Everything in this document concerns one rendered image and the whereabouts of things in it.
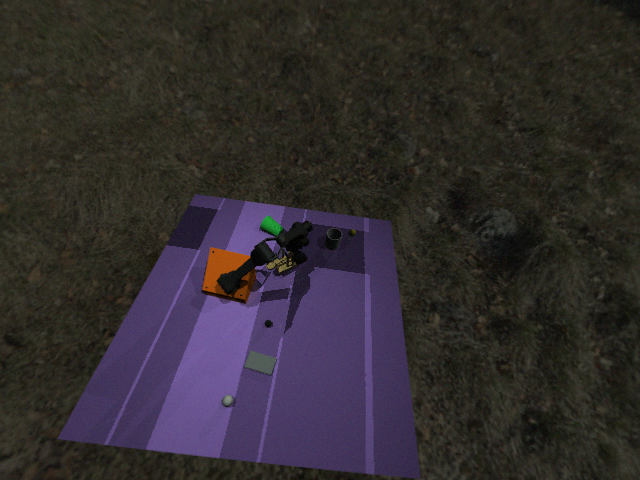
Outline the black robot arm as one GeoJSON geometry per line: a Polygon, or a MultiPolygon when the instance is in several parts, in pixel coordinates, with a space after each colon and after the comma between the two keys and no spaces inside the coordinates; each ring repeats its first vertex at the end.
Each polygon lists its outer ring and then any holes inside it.
{"type": "Polygon", "coordinates": [[[281,233],[276,237],[264,239],[255,246],[255,249],[251,251],[250,258],[244,264],[242,264],[237,270],[221,274],[216,282],[228,296],[237,288],[240,288],[242,277],[244,277],[256,266],[263,266],[264,264],[268,264],[273,261],[280,255],[282,248],[285,247],[289,242],[292,244],[296,244],[301,241],[301,244],[299,244],[300,249],[302,249],[302,247],[304,246],[308,246],[310,240],[306,236],[310,231],[313,230],[312,225],[313,224],[311,223],[311,221],[305,221],[303,223],[295,222],[288,232],[284,234],[281,233]],[[265,241],[273,240],[275,240],[281,247],[277,256],[275,256],[267,243],[265,243],[265,241]]]}

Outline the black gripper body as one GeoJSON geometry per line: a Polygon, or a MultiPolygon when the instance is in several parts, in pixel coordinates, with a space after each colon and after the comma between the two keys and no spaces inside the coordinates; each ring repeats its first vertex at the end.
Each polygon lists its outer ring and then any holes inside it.
{"type": "Polygon", "coordinates": [[[297,265],[307,261],[307,256],[305,255],[305,253],[303,253],[303,252],[298,250],[298,249],[300,249],[300,245],[299,244],[301,244],[301,241],[299,241],[296,244],[292,244],[292,243],[289,242],[286,245],[286,247],[289,249],[290,252],[292,252],[293,254],[295,253],[293,259],[294,259],[294,261],[295,261],[295,263],[297,265]]]}

